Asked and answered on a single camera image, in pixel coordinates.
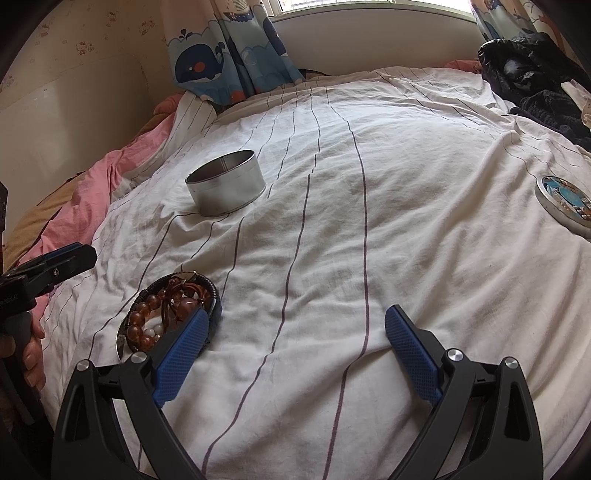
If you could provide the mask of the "person left hand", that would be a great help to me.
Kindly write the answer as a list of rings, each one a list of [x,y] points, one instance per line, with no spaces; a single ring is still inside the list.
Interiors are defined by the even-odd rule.
[[[45,338],[45,330],[40,320],[33,314],[29,314],[30,337],[28,343],[21,350],[22,371],[24,379],[29,387],[40,394],[46,384],[44,371],[42,340]],[[7,320],[1,320],[1,357],[9,358],[17,352],[15,339],[8,332]]]

